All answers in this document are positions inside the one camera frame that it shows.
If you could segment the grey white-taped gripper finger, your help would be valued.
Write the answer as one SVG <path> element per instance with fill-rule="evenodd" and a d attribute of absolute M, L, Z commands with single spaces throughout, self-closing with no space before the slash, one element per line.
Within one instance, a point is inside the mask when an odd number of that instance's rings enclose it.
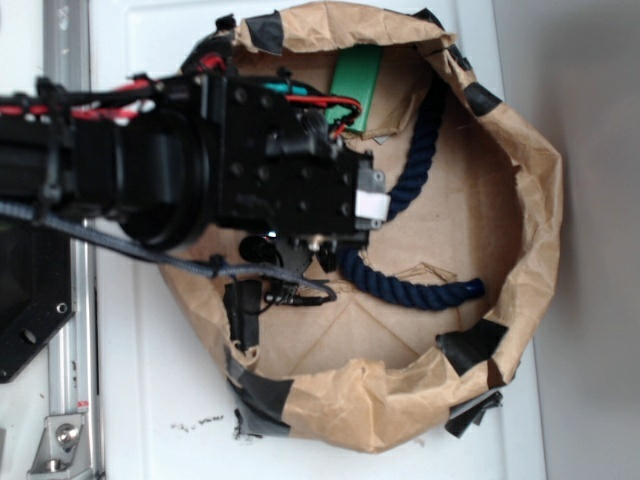
<path fill-rule="evenodd" d="M 372 168 L 360 169 L 354 203 L 356 229 L 379 229 L 387 221 L 390 203 L 384 172 Z"/>

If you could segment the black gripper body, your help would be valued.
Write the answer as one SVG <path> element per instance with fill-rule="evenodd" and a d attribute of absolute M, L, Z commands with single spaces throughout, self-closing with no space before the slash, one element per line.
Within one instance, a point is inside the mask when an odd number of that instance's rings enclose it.
<path fill-rule="evenodd" d="M 210 148 L 213 223 L 296 241 L 365 245 L 358 180 L 373 165 L 340 134 L 358 101 L 258 77 L 207 76 L 202 115 Z"/>

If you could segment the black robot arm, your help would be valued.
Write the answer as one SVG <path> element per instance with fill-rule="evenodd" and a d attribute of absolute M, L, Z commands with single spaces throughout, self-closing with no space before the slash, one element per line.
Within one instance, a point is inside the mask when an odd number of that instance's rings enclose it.
<path fill-rule="evenodd" d="M 312 248 L 361 246 L 388 217 L 371 153 L 341 139 L 349 97 L 277 77 L 195 73 L 108 92 L 1 100 L 1 196 L 38 216 L 105 218 L 153 250 L 216 225 Z"/>

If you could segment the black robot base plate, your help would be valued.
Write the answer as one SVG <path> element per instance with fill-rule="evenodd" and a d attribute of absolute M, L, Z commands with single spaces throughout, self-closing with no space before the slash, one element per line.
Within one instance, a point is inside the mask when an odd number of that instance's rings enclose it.
<path fill-rule="evenodd" d="M 74 313 L 71 244 L 26 224 L 1 230 L 1 382 L 15 380 Z"/>

